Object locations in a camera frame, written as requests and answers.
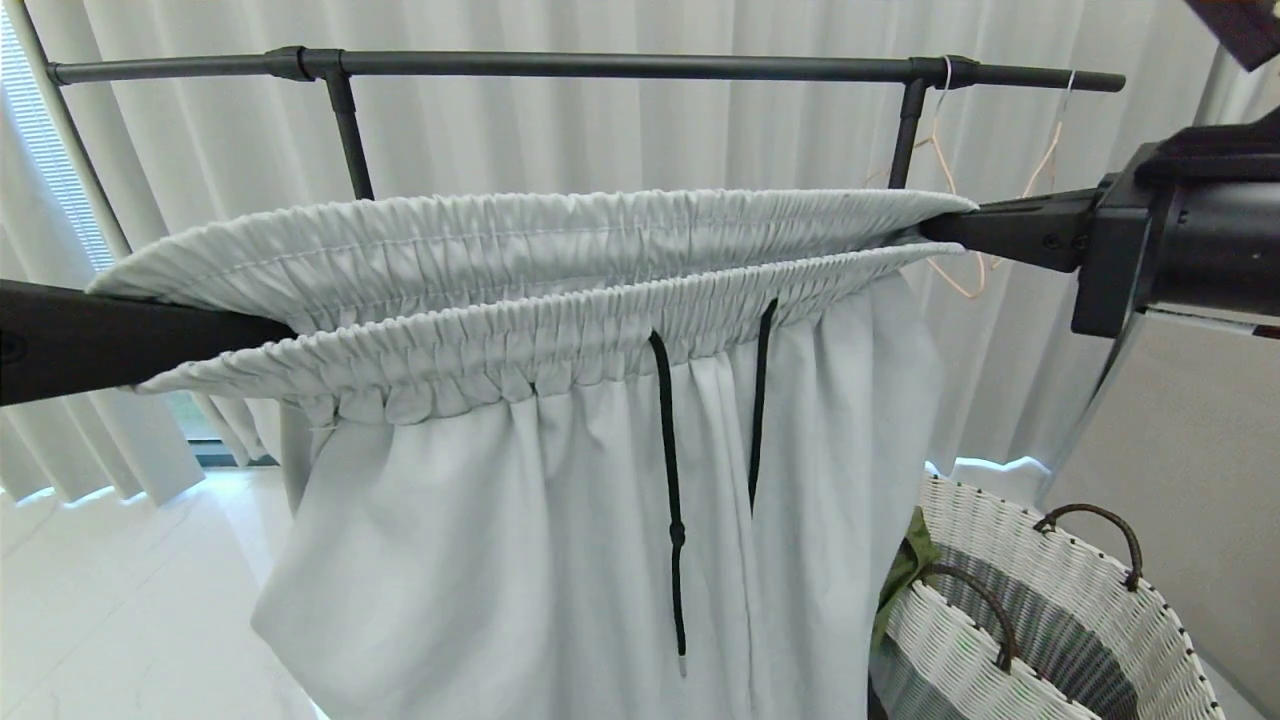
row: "window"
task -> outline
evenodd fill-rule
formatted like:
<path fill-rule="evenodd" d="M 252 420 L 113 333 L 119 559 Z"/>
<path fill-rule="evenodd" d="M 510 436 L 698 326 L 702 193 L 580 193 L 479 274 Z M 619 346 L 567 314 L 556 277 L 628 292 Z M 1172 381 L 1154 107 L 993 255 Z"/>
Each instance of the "window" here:
<path fill-rule="evenodd" d="M 4 86 L 5 96 L 13 108 L 13 122 L 18 135 L 31 151 L 36 169 L 44 176 L 58 204 L 70 219 L 93 269 L 102 272 L 110 268 L 114 263 L 111 251 L 102 240 L 102 232 L 93 219 L 93 210 L 84 195 L 84 186 L 81 184 L 70 156 L 58 136 L 58 128 L 45 109 L 31 65 L 27 64 L 27 56 L 18 45 L 9 13 L 4 8 L 0 8 L 0 85 Z M 189 393 L 169 393 L 166 400 L 187 439 L 205 443 L 218 441 L 218 433 Z"/>

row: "floor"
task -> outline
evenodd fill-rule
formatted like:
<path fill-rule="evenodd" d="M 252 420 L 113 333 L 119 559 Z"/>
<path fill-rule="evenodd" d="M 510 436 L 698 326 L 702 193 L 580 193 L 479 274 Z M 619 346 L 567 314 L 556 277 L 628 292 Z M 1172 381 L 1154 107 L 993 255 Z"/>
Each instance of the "floor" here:
<path fill-rule="evenodd" d="M 1033 462 L 956 477 L 1023 503 Z M 0 498 L 3 720 L 325 716 L 248 628 L 289 527 L 278 469 L 214 471 L 164 507 Z M 1228 717 L 1262 720 L 1215 676 Z"/>

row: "clothes rack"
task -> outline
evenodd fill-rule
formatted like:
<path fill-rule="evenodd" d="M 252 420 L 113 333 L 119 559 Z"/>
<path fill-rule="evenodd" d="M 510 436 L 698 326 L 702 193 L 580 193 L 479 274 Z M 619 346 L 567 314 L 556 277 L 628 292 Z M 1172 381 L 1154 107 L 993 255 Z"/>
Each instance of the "clothes rack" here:
<path fill-rule="evenodd" d="M 987 65 L 957 55 L 760 58 L 287 46 L 253 55 L 50 61 L 45 69 L 55 86 L 233 76 L 321 81 L 329 92 L 353 195 L 370 200 L 374 187 L 352 94 L 352 78 L 357 76 L 900 83 L 902 99 L 890 188 L 906 187 L 929 88 L 1070 87 L 1117 92 L 1125 85 L 1121 74 Z M 1178 184 L 1187 178 L 1244 179 L 1254 184 L 1280 181 L 1280 150 L 1258 154 L 1260 142 L 1266 149 L 1270 147 L 1266 138 L 1280 137 L 1280 111 L 1254 126 L 1211 128 L 1221 131 L 1212 136 L 1192 132 L 1199 129 L 1184 131 L 1160 146 L 1143 146 L 1123 173 L 1107 176 L 1097 188 L 942 215 L 924 223 L 922 232 L 934 240 L 960 242 L 970 250 L 1057 272 L 1083 268 L 1073 316 L 1075 332 L 1117 337 L 1133 311 L 1162 296 L 1192 302 L 1202 299 L 1210 306 L 1280 315 L 1280 281 L 1267 282 L 1280 277 L 1280 238 L 1268 231 L 1280 227 L 1280 222 L 1271 223 L 1280 210 L 1268 205 L 1266 195 L 1256 187 L 1212 186 L 1208 187 L 1212 202 L 1196 205 L 1204 193 L 1183 192 Z M 1225 178 L 1224 169 L 1229 170 Z M 1230 200 L 1231 218 L 1243 213 L 1253 220 L 1224 231 L 1224 199 Z M 1179 214 L 1183 218 L 1178 223 L 1165 222 Z M 1153 225 L 1158 225 L 1158 232 L 1149 229 Z M 1178 232 L 1183 233 L 1180 252 L 1172 254 L 1169 263 L 1153 261 L 1153 254 L 1147 251 L 1151 238 Z M 1106 242 L 1091 242 L 1091 236 L 1105 237 Z M 136 384 L 188 360 L 294 334 L 287 325 L 262 318 L 0 281 L 0 405 Z"/>

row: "white woven basket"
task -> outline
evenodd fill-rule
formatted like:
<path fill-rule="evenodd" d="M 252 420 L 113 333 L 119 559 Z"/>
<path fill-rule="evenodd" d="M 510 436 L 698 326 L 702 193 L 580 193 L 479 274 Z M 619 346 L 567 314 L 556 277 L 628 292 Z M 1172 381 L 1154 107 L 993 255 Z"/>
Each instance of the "white woven basket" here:
<path fill-rule="evenodd" d="M 1097 720 L 997 643 L 937 591 L 915 582 L 893 605 L 872 655 L 872 685 L 891 720 Z"/>
<path fill-rule="evenodd" d="M 1019 657 L 1066 697 L 1107 720 L 1224 717 L 1181 621 L 1142 578 L 1140 548 L 1124 520 L 1085 505 L 1041 516 L 934 475 L 925 478 L 920 505 L 941 562 L 995 596 L 1014 625 Z M 1079 510 L 1117 524 L 1133 570 L 1056 528 L 1059 516 Z M 992 611 L 968 585 L 941 577 L 936 588 L 992 626 Z"/>

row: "beige wall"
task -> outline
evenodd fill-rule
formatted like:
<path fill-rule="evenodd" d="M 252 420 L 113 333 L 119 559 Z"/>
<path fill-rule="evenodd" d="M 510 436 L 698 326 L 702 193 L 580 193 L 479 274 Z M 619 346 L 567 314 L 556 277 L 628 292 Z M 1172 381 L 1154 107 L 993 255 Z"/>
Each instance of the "beige wall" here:
<path fill-rule="evenodd" d="M 1066 502 L 1129 520 L 1197 647 L 1280 715 L 1280 342 L 1146 319 L 1043 505 Z"/>

